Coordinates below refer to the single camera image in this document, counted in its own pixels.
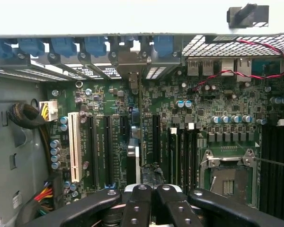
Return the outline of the CPU socket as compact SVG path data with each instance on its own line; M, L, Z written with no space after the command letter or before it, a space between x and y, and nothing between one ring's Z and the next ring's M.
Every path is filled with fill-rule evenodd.
M258 207L258 167L251 148L243 154L215 155L204 150L198 171L198 187L253 208Z

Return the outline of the short PCIe expansion slot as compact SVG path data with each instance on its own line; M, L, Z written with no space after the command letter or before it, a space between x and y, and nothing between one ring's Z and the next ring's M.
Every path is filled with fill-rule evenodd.
M128 140L129 137L129 123L127 115L120 115L120 134L124 141Z

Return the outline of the white PCI expansion slot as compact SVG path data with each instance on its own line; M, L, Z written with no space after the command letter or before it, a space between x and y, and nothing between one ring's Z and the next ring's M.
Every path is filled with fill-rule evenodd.
M79 183L82 180L82 155L79 113L68 113L68 120L71 181L73 183Z

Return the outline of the metal locking lever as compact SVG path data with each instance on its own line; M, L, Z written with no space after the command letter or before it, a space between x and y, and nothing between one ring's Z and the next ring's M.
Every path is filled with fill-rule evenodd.
M272 160L263 159L263 158L259 158L259 157L253 157L253 159L256 160L256 161L266 162L266 163L270 163L270 164L274 164L274 165L278 165L278 166L284 166L284 163L282 163L282 162L272 161Z

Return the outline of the green motherboard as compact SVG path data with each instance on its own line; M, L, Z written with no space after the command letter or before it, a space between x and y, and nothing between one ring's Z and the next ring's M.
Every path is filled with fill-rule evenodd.
M163 184L183 193L198 187L204 150L215 155L243 154L284 163L284 67L280 61L252 61L250 82L218 76L197 87L199 77L179 67L164 80L144 80L145 111L160 116L160 167ZM105 187L104 116L111 116L113 130L114 188L124 191L126 148L120 134L120 115L127 115L128 82L75 81L50 85L48 97L57 101L58 119L52 121L52 168L62 179L61 205L68 205ZM80 116L82 180L71 181L68 113ZM91 181L88 117L97 121L98 185ZM257 161L258 207L284 219L284 166Z

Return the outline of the white power connector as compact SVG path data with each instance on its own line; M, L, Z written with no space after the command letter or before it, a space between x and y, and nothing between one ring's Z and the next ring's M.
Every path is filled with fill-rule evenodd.
M57 101L39 102L39 113L46 122L56 121L58 119Z

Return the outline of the metal USB port block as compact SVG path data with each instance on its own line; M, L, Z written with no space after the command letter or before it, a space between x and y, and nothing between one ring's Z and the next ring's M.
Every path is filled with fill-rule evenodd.
M187 75L193 77L211 76L214 73L214 60L207 58L187 58Z

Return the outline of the metal network port block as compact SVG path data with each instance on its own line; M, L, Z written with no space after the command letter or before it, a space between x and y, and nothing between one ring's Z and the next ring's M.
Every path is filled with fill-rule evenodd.
M248 58L236 58L236 59L222 59L221 69L222 71L231 70L233 72L238 72L242 75L251 75L251 59ZM224 72L222 76L234 76L237 82L250 82L251 78L243 77L241 75L232 74L231 72Z

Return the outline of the blue card retention clip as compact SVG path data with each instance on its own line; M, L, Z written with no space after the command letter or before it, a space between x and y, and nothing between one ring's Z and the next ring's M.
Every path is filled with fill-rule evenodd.
M10 43L6 39L0 39L0 58L9 59L13 57Z
M40 38L18 38L19 48L34 57L45 54L45 45Z
M55 53L66 58L77 55L77 46L73 37L51 38L51 44Z
M172 35L156 35L153 38L154 50L159 57L164 57L173 53L173 36Z
M107 46L105 44L104 36L89 36L84 38L85 50L94 57L105 56L107 53Z

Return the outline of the black open PC case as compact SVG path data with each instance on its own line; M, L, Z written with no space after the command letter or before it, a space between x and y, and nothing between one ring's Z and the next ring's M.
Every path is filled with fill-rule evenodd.
M269 6L268 26L229 28L228 9L248 3ZM156 35L173 36L172 54L158 56ZM84 38L89 36L105 37L105 56L86 52ZM51 38L57 37L73 37L77 55L55 53ZM42 39L45 54L23 52L18 38ZM0 227L21 227L66 206L59 203L61 176L52 168L51 122L39 113L39 102L50 101L50 85L124 80L117 70L121 50L150 54L143 81L164 80L187 67L187 58L214 60L213 75L199 76L197 87L224 72L254 79L254 74L222 71L222 59L271 59L284 67L284 0L0 0L0 39L13 51L12 58L0 58ZM188 199L190 192L165 185ZM91 217L87 227L120 227L135 186L117 189L122 193L119 208ZM174 227L157 187L151 187L148 227ZM204 227L230 227L200 208L192 209Z

